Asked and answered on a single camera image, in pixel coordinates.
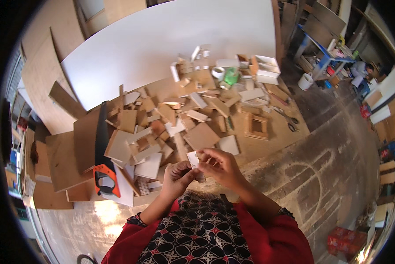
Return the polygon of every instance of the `man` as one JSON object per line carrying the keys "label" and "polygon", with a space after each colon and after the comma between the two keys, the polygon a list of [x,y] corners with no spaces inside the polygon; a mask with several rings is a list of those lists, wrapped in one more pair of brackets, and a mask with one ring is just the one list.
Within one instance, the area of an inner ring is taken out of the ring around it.
{"label": "man", "polygon": [[355,87],[359,87],[363,79],[373,72],[373,69],[373,65],[370,63],[366,64],[364,61],[355,63],[350,69],[354,77],[354,79],[351,81],[351,84]]}

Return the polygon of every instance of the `hand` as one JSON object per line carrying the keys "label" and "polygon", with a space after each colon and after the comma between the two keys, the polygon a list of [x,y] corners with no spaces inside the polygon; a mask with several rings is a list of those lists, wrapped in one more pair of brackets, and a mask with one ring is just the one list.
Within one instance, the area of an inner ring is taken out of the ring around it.
{"label": "hand", "polygon": [[159,195],[164,199],[174,202],[175,199],[184,193],[198,173],[198,169],[191,169],[189,161],[180,161],[176,164],[169,165],[165,169],[164,183]]}
{"label": "hand", "polygon": [[196,152],[203,154],[198,169],[213,177],[222,186],[239,194],[250,185],[241,174],[231,153],[217,149],[201,149]]}

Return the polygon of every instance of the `red box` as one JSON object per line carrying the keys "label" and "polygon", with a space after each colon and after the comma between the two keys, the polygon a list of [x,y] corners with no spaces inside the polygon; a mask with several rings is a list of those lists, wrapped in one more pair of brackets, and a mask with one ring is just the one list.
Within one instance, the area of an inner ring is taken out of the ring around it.
{"label": "red box", "polygon": [[337,252],[341,251],[354,256],[362,249],[367,238],[366,233],[335,227],[328,235],[328,253],[336,256]]}

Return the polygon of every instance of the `hand saw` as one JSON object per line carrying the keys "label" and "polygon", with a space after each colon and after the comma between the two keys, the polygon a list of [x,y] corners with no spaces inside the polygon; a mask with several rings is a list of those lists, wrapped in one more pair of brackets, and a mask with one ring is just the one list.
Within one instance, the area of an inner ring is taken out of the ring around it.
{"label": "hand saw", "polygon": [[[95,177],[95,191],[98,195],[115,195],[120,198],[120,189],[118,188],[114,164],[112,163],[110,158],[104,156],[105,150],[109,142],[108,127],[105,119],[107,119],[106,101],[101,104],[98,125],[96,127],[95,166],[93,168],[93,173]],[[100,182],[102,183],[108,181],[112,182],[113,185],[110,184],[110,186],[108,186],[100,184]]]}

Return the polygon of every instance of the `blue metal table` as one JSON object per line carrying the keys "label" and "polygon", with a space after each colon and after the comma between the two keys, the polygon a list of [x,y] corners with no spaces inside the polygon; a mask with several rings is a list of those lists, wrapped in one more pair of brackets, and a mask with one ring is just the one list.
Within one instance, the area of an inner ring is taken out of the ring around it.
{"label": "blue metal table", "polygon": [[316,65],[316,67],[312,70],[312,78],[313,80],[318,80],[318,78],[321,76],[322,72],[325,71],[327,66],[331,63],[331,61],[339,61],[341,62],[340,65],[335,69],[334,75],[332,75],[329,79],[332,79],[335,75],[337,75],[338,72],[341,71],[341,69],[348,63],[348,62],[356,62],[354,59],[350,57],[346,58],[340,58],[336,57],[334,58],[329,51],[327,51],[326,48],[324,48],[321,44],[319,44],[316,40],[314,40],[311,36],[309,36],[306,32],[304,32],[305,38],[303,39],[302,43],[300,44],[299,49],[297,50],[297,53],[294,56],[294,61],[298,61],[298,59],[303,55],[304,50],[306,47],[309,45],[309,41],[312,41],[324,54],[322,57],[321,61]]}

